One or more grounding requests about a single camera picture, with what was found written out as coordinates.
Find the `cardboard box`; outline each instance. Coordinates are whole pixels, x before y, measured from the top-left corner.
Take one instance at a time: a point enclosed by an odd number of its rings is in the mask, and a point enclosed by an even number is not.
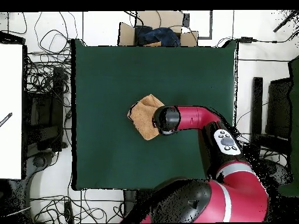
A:
[[[182,47],[197,46],[198,31],[182,33],[184,14],[179,11],[159,10],[161,27],[169,27],[179,37]],[[160,26],[160,18],[155,10],[137,11],[137,16],[143,21],[144,26],[157,29]],[[141,26],[140,20],[136,20],[136,26]],[[120,23],[118,46],[135,45],[135,28],[125,23]]]

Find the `power adapter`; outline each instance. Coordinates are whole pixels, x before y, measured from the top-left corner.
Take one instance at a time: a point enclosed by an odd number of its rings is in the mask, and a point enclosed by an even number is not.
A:
[[[72,202],[66,201],[64,203],[64,217],[67,221],[67,224],[75,224],[74,214],[72,212]]]
[[[257,42],[253,37],[241,37],[238,39],[240,43],[250,44],[252,42]]]

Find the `white floor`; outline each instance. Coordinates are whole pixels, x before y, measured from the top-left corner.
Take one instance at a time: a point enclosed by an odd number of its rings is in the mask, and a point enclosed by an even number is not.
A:
[[[68,12],[62,12],[66,21],[69,38],[76,37],[75,23],[77,26],[78,38],[83,39],[88,46],[98,45],[117,45],[117,36],[119,22],[130,24],[129,16],[124,12],[72,12],[74,18]],[[26,38],[28,52],[41,51],[37,45],[37,37],[34,26],[40,13],[25,13],[27,21],[27,32],[20,35]],[[277,33],[273,29],[284,19],[281,11],[277,10],[214,10],[213,11],[213,39],[199,40],[200,46],[214,46],[219,40],[226,37],[240,38],[241,36],[253,37],[263,41],[283,41],[286,40],[294,31],[294,23],[291,22],[282,27]],[[209,35],[209,14],[208,11],[190,11],[190,27],[192,30],[198,30],[199,36]],[[0,30],[7,29],[6,16],[0,14]],[[36,25],[36,31],[39,39],[51,29],[57,29],[65,34],[63,19],[58,12],[43,12],[40,20]],[[9,14],[9,30],[19,33],[24,32],[25,23],[22,13]],[[49,36],[45,40],[45,46],[53,38]],[[270,81],[280,78],[289,77],[287,62],[299,55],[297,48],[299,38],[296,37],[291,41],[281,44],[271,43],[252,43],[240,44],[239,63],[238,63],[238,98],[237,98],[237,119],[251,109],[251,87],[252,78],[255,76],[264,79],[263,102],[267,102],[267,85]],[[52,49],[59,50],[63,47],[64,40],[59,37],[53,42]],[[263,109],[263,130],[265,130],[266,119],[265,105]],[[249,132],[250,114],[244,116],[238,123],[238,129],[241,132]],[[64,149],[58,162],[43,172],[39,172],[32,182],[30,192],[31,198],[53,197],[55,195],[67,195],[68,184],[71,177],[71,147]],[[69,195],[73,200],[78,200],[80,204],[80,192],[70,189]],[[113,207],[119,206],[123,199],[123,192],[120,190],[87,190],[86,200],[91,208],[102,208],[107,217],[114,215]],[[49,203],[47,200],[36,200],[32,202],[32,214],[40,212],[42,207]],[[73,205],[75,214],[79,213],[79,207]],[[93,215],[101,218],[103,213],[96,211]],[[44,214],[41,220],[48,220],[49,216]],[[115,217],[110,222],[119,222],[120,218]],[[105,219],[98,220],[99,223],[105,222]],[[82,223],[94,223],[91,217],[87,217]]]

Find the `control buttons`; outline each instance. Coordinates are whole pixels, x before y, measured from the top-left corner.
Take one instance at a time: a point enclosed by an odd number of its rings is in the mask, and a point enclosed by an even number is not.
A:
[[[232,156],[241,154],[233,136],[226,129],[216,130],[214,138],[221,153]]]
[[[223,138],[221,141],[221,144],[224,146],[232,146],[235,145],[235,141],[232,138]]]

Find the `desk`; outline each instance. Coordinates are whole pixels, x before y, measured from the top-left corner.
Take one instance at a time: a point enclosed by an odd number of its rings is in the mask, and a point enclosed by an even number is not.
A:
[[[0,44],[0,179],[22,176],[23,91],[23,46]]]
[[[196,130],[145,141],[127,112],[152,93],[167,105],[213,107],[232,123],[236,42],[225,48],[71,44],[73,189],[205,179]]]

